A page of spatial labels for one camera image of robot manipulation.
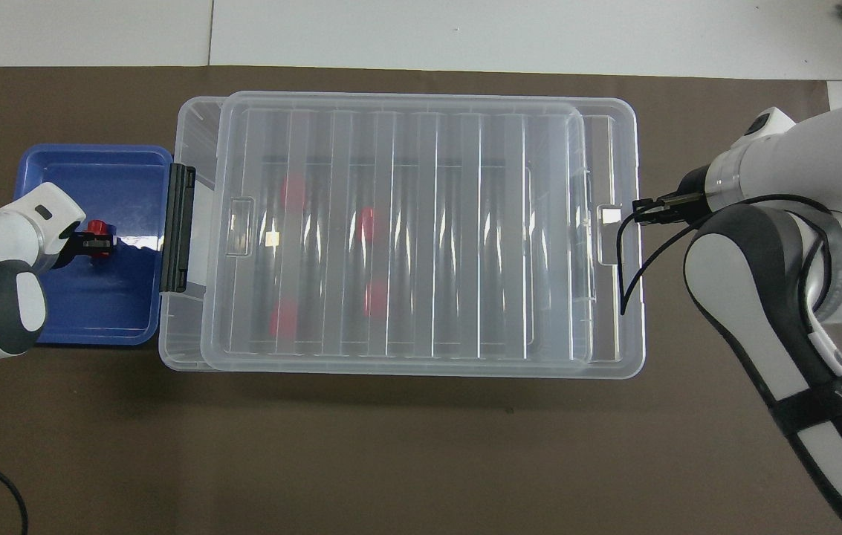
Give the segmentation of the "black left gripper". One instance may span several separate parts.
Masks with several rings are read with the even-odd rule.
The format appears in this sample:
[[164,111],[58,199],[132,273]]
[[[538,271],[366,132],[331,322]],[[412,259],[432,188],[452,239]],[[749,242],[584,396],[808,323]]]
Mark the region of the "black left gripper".
[[115,237],[109,233],[86,233],[77,231],[68,237],[57,255],[55,264],[70,264],[75,257],[87,255],[87,251],[113,251]]

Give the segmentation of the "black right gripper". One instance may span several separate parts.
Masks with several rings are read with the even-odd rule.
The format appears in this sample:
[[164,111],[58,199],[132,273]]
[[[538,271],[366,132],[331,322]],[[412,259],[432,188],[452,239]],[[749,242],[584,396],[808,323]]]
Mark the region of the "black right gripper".
[[710,213],[705,182],[709,165],[696,167],[682,177],[675,192],[658,197],[641,198],[632,202],[636,224],[661,222],[696,222]]

